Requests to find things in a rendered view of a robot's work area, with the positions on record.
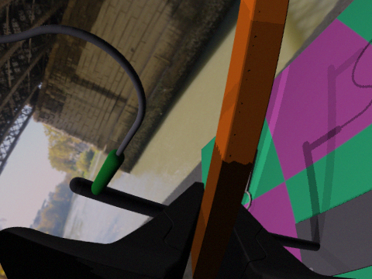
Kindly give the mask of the grey loop with orange handle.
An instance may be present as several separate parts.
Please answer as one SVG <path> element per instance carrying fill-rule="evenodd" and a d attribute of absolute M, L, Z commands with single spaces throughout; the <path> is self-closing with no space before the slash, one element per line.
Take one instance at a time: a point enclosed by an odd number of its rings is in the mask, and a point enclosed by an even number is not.
<path fill-rule="evenodd" d="M 241 0 L 226 89 L 191 257 L 192 279 L 216 279 L 257 152 L 289 0 Z"/>

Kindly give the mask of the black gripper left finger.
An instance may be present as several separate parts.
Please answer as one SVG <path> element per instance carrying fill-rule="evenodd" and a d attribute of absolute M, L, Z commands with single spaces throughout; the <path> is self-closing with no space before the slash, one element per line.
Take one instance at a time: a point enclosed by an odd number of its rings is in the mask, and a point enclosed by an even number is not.
<path fill-rule="evenodd" d="M 0 230 L 7 279 L 182 279 L 205 184 L 195 182 L 148 223 L 114 243 L 47 235 L 30 227 Z"/>

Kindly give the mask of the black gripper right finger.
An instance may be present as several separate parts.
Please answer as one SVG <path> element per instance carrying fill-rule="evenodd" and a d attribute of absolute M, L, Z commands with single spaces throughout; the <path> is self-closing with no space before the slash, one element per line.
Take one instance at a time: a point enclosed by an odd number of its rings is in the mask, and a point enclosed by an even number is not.
<path fill-rule="evenodd" d="M 216 279 L 353 279 L 314 273 L 239 207 Z"/>

